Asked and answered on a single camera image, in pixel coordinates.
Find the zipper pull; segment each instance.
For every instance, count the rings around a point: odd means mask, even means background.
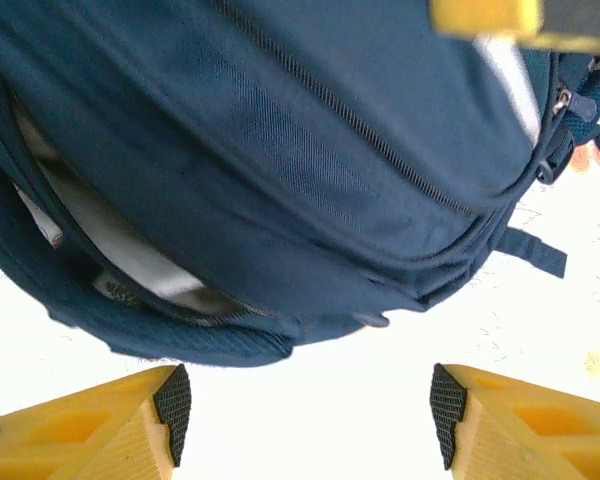
[[[557,115],[563,108],[576,114],[587,123],[592,122],[598,113],[598,105],[595,100],[572,92],[565,86],[558,90],[556,103],[553,105],[553,114]]]
[[[558,88],[558,95],[556,95],[556,101],[553,104],[553,114],[557,115],[563,108],[567,108],[571,105],[571,99],[573,98],[573,92],[564,85]]]

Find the black rubber pad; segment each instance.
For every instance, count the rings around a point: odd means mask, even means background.
[[[462,422],[467,407],[467,389],[439,363],[433,369],[429,404],[436,424],[444,468],[449,470],[456,454],[456,424]]]
[[[169,449],[174,465],[179,467],[191,412],[191,385],[184,365],[176,367],[153,401],[160,422],[169,427]]]
[[[542,31],[600,37],[600,0],[544,0]]]

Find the backpack zipper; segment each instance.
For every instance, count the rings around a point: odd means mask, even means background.
[[[572,112],[587,123],[592,122],[598,113],[598,106],[595,100],[574,92],[564,83],[560,82],[556,102],[553,105],[553,114],[557,115],[563,109]]]
[[[412,166],[408,165],[403,158],[396,153],[391,146],[385,142],[362,118],[360,118],[350,107],[338,98],[326,85],[313,77],[302,67],[281,45],[269,37],[262,29],[257,27],[242,12],[234,7],[228,0],[210,0],[211,4],[227,19],[251,38],[265,53],[273,57],[287,72],[292,74],[309,91],[315,94],[322,102],[333,110],[338,116],[345,120],[362,138],[364,138],[375,150],[380,153],[391,165],[393,165],[413,185],[420,189],[425,195],[436,202],[466,215],[480,216],[484,212],[463,205],[436,186],[425,180]]]

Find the backpack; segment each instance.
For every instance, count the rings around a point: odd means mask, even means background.
[[[113,351],[232,366],[382,327],[493,251],[600,59],[436,34],[427,2],[0,0],[0,268]]]

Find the white reflective stripe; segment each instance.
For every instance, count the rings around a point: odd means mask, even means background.
[[[204,287],[200,280],[149,245],[108,203],[69,172],[41,167],[89,239],[133,280],[163,299]]]
[[[540,108],[520,51],[511,40],[489,36],[478,37],[473,45],[500,81],[522,129],[535,147],[540,137]]]
[[[31,213],[31,216],[36,222],[40,232],[53,246],[53,248],[58,248],[62,242],[62,230],[60,230],[60,227],[58,227],[55,222],[51,220],[49,216],[27,196],[27,194],[25,194],[18,187],[15,188],[18,191],[18,195],[20,195],[20,198],[29,210],[29,213]]]

